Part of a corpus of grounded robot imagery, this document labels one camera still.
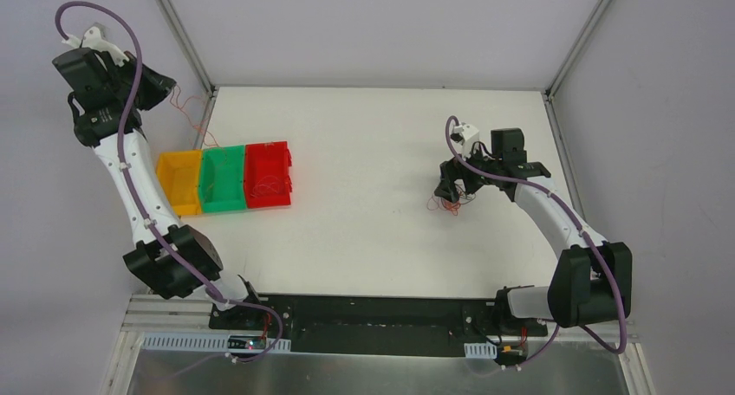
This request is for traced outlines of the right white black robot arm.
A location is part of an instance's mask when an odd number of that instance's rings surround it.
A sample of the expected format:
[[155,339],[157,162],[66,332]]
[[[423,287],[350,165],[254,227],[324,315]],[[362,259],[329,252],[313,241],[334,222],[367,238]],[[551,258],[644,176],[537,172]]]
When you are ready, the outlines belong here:
[[556,256],[549,285],[498,291],[493,326],[512,334],[531,318],[564,328],[626,320],[631,312],[630,248],[596,232],[557,194],[550,171],[528,160],[521,129],[493,130],[490,138],[485,146],[475,126],[449,121],[446,142],[452,158],[439,166],[435,196],[455,204],[464,194],[495,186],[530,217]]

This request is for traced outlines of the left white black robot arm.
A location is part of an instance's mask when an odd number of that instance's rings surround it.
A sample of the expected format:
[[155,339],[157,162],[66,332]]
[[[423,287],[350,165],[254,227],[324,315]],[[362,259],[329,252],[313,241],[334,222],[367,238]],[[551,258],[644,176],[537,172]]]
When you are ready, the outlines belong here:
[[177,83],[125,52],[71,49],[53,66],[69,84],[74,133],[107,169],[130,223],[130,273],[164,299],[202,296],[243,329],[258,327],[264,306],[240,275],[224,269],[211,241],[182,223],[161,186],[142,130],[141,112],[158,106]]

